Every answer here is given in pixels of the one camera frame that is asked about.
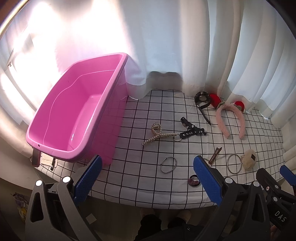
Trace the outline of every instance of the curtain fold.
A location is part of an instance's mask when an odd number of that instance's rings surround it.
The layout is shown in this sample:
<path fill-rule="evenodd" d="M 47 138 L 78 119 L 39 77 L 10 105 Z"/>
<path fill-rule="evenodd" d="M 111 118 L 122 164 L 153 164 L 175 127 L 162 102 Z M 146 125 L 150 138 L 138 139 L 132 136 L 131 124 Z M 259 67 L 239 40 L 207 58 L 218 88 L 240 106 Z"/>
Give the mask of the curtain fold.
<path fill-rule="evenodd" d="M 0 105 L 18 125 L 71 64 L 116 52 L 130 56 L 133 98 L 205 90 L 256 106 L 279 127 L 296 112 L 296 40 L 265 0 L 31 0 L 0 51 Z"/>

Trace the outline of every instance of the white grid tablecloth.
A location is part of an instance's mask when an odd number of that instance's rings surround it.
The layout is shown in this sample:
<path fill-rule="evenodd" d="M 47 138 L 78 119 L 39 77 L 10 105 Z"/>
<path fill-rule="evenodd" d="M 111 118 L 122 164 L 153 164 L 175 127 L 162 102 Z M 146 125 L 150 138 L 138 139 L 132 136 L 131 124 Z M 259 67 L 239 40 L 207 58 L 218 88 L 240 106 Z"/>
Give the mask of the white grid tablecloth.
<path fill-rule="evenodd" d="M 258 110 L 244 111 L 246 135 L 238 137 L 239 121 L 233 112 L 222 111 L 222 119 L 231 136 L 225 139 L 216 124 L 215 109 L 211 106 L 203 110 L 212 123 L 209 125 L 201 115 L 192 97 L 178 91 L 152 90 L 141 100 L 128 98 L 125 116 L 118 138 L 116 152 L 110 166 L 103 167 L 92 187 L 90 195 L 96 198 L 121 204 L 163 209 L 184 209 L 213 205 L 202 185 L 191 187 L 187 179 L 195 174 L 192 163 L 197 155 L 209 159 L 216 147 L 222 147 L 213 166 L 224 176 L 229 176 L 237 183 L 250 183 L 256 179 L 258 168 L 265 168 L 276 180 L 282 176 L 279 168 L 283 165 L 283 138 L 281 131 L 275 128 L 270 119 L 261 116 Z M 181 124 L 185 117 L 195 126 L 204 128 L 206 136 L 192 136 L 181 142 L 174 142 L 172 137 L 161 138 L 141 145 L 151 138 L 151 125 L 161 123 L 162 133 L 183 132 Z M 226 168 L 230 154 L 242 155 L 253 149 L 258 161 L 253 170 L 244 168 L 237 175 Z M 162 173 L 160 163 L 165 157 L 174 156 L 178 165 L 173 172 Z M 163 169 L 172 168 L 172 159 L 166 161 Z M 230 168 L 240 167 L 240 161 L 232 157 Z M 68 163 L 58 160 L 58 166 L 51 171 L 49 166 L 41 165 L 38 170 L 60 181 L 74 173 L 84 163 Z"/>

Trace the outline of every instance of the pink tub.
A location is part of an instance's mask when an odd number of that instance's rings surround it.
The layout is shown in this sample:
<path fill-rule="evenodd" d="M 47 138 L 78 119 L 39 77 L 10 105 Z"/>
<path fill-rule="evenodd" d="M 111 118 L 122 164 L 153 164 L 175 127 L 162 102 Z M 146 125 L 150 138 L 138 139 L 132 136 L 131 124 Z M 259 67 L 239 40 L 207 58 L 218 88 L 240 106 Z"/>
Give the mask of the pink tub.
<path fill-rule="evenodd" d="M 127 58 L 116 53 L 70 66 L 35 113 L 27 142 L 61 160 L 100 155 L 103 164 L 110 164 L 128 96 Z"/>

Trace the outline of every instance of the person's leg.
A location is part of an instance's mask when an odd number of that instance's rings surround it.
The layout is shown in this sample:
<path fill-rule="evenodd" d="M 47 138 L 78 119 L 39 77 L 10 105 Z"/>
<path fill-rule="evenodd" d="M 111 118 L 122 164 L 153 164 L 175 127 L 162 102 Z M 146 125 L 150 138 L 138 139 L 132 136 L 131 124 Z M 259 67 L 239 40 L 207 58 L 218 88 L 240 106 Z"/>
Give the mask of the person's leg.
<path fill-rule="evenodd" d="M 182 224 L 188 223 L 191 217 L 191 212 L 189 210 L 182 210 L 177 217 L 175 217 L 172 221 L 168 224 L 168 229 L 182 226 Z"/>
<path fill-rule="evenodd" d="M 161 220 L 155 215 L 152 208 L 141 208 L 142 220 L 138 235 L 134 241 L 139 241 L 161 231 Z"/>

